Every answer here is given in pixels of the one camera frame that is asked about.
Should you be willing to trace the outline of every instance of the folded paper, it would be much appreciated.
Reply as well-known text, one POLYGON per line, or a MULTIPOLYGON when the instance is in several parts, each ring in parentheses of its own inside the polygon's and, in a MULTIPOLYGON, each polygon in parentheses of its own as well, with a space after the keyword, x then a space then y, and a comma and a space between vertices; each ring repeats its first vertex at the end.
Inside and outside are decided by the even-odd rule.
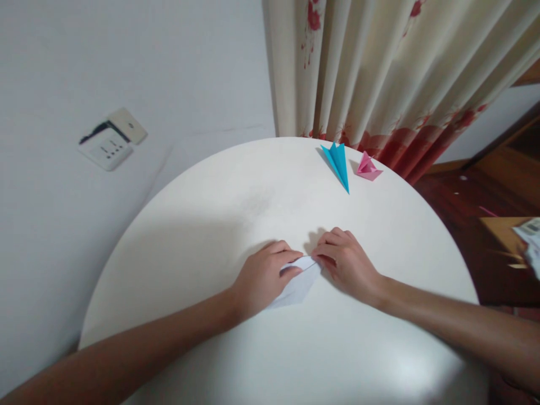
POLYGON ((375 165, 371 161, 370 156, 364 152, 362 155, 362 160, 360 161, 360 166, 358 166, 358 170, 356 171, 356 174, 360 177, 366 178, 368 180, 375 180, 379 174, 381 174, 382 170, 377 170, 375 168, 375 165))
POLYGON ((336 147, 336 144, 333 143, 330 149, 322 146, 322 150, 325 152, 325 155, 336 172, 339 181, 343 187, 345 187, 348 193, 349 179, 347 177, 347 164, 345 163, 345 145, 342 143, 336 147))
POLYGON ((300 267, 302 273, 295 276, 289 284, 285 286, 283 292, 267 307, 267 309, 302 303, 308 295, 311 286, 321 274, 321 266, 319 266, 311 256, 302 256, 292 263, 285 264, 285 266, 281 268, 281 271, 291 266, 300 267))

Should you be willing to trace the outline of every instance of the wooden floor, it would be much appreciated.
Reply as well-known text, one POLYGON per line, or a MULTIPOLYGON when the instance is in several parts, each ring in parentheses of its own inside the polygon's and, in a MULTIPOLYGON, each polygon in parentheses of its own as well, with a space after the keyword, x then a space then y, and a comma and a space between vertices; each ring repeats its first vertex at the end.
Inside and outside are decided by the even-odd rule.
MULTIPOLYGON (((474 168, 425 175, 415 189, 454 238, 469 268, 480 303, 540 322, 540 281, 531 269, 513 269, 508 266, 512 259, 494 253, 503 247, 479 220, 492 214, 538 217, 540 210, 474 168)), ((488 402, 489 405, 537 404, 496 371, 490 373, 488 402)))

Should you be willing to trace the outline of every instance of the forearm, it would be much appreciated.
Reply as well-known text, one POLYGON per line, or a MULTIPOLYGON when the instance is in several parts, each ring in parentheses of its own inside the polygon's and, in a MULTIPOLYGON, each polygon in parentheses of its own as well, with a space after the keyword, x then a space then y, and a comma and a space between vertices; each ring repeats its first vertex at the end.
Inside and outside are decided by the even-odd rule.
POLYGON ((540 325, 386 279, 379 309, 462 347, 540 394, 540 325))
POLYGON ((98 342, 46 369, 0 403, 120 403, 178 356, 240 323, 234 299, 226 290, 98 342))

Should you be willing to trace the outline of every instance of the wall socket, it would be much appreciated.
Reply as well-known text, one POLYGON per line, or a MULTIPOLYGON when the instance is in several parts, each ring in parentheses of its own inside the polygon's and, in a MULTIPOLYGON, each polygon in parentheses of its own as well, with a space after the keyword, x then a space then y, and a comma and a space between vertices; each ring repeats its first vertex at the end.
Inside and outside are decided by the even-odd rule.
POLYGON ((122 163, 133 148, 114 129, 106 128, 81 143, 79 151, 109 172, 122 163))
POLYGON ((127 139, 138 145, 148 135, 146 130, 125 108, 115 111, 108 117, 109 121, 117 127, 127 139))

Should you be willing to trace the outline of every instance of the paper airplane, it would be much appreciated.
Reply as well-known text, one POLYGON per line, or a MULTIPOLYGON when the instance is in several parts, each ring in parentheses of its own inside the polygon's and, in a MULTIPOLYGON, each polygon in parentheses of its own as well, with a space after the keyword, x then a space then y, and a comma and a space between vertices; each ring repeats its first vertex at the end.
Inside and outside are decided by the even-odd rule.
POLYGON ((358 166, 358 170, 356 171, 356 174, 360 177, 367 178, 368 180, 375 180, 379 174, 381 174, 382 170, 377 170, 375 168, 375 165, 371 161, 370 156, 364 152, 362 155, 362 160, 360 161, 360 166, 358 166))
POLYGON ((347 178, 347 164, 345 163, 345 145, 342 143, 341 145, 336 147, 336 144, 333 143, 330 149, 327 149, 322 145, 321 147, 325 152, 328 161, 336 172, 339 181, 341 182, 343 187, 345 187, 348 193, 349 179, 347 178))

